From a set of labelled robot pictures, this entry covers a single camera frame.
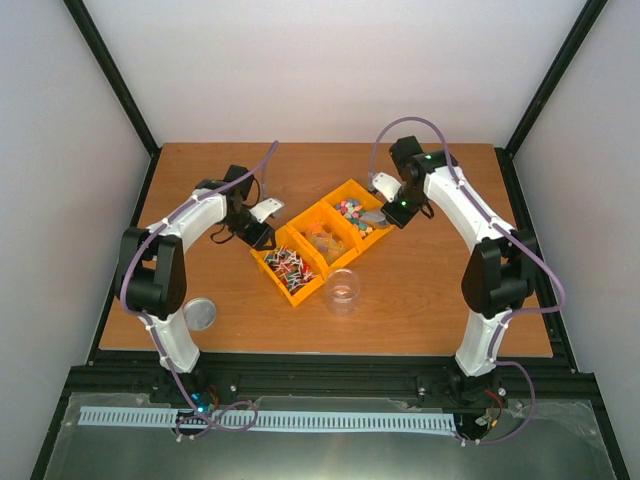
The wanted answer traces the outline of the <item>silver metal scoop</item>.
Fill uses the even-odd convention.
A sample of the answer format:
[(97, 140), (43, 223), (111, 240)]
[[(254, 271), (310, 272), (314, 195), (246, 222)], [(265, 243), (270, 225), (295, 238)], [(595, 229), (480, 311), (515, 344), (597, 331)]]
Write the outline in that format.
[(370, 210), (360, 216), (360, 221), (373, 229), (385, 229), (391, 226), (381, 210)]

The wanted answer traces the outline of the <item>yellow bin with star candies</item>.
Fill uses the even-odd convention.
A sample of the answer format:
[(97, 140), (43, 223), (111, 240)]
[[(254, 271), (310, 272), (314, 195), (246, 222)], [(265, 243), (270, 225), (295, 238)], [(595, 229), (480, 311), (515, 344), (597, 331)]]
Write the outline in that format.
[(365, 221), (366, 214), (379, 212), (382, 202), (353, 179), (329, 192), (322, 200), (353, 234), (359, 252), (368, 250), (393, 230), (392, 226), (375, 226), (373, 220)]

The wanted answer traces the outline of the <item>yellow bin with lollipops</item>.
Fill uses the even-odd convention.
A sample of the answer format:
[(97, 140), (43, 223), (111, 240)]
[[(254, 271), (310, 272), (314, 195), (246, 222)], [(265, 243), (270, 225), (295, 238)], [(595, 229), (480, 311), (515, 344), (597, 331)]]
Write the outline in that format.
[(259, 269), (293, 306), (299, 306), (324, 284), (320, 257), (295, 229), (283, 226), (275, 232), (276, 247), (250, 250)]

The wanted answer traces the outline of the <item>yellow bin with popsicle candies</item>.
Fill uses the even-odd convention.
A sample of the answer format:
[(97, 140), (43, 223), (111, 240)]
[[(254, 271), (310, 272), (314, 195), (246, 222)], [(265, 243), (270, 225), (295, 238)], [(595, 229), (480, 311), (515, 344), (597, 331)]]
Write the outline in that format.
[(287, 226), (304, 240), (324, 276), (346, 268), (360, 254), (354, 228), (324, 202), (314, 203)]

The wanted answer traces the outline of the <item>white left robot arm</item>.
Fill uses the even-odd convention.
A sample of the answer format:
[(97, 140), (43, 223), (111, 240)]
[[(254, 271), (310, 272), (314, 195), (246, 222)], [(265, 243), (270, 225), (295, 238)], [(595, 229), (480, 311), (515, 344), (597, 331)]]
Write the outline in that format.
[(201, 400), (208, 378), (195, 369), (200, 350), (184, 317), (187, 291), (185, 254), (214, 225), (251, 248), (273, 249), (275, 230), (268, 219), (284, 203), (268, 197), (245, 203), (256, 183), (254, 173), (233, 165), (222, 180), (199, 182), (188, 199), (168, 216), (122, 235), (115, 274), (115, 295), (127, 314), (144, 325), (159, 352), (161, 365), (177, 372), (172, 388), (186, 402)]

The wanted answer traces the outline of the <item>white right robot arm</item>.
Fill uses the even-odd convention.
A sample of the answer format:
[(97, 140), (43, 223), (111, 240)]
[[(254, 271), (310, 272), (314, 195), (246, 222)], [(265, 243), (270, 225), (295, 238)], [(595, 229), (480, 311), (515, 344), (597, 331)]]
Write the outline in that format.
[(534, 290), (535, 262), (507, 237), (534, 251), (535, 236), (500, 218), (467, 181), (455, 159), (443, 150), (426, 153), (414, 136), (389, 148), (399, 179), (378, 173), (372, 179), (383, 195), (381, 211), (402, 229), (421, 212), (431, 218), (437, 205), (469, 249), (461, 290), (469, 307), (467, 327), (455, 361), (467, 377), (494, 369), (495, 351), (507, 315), (522, 307)]

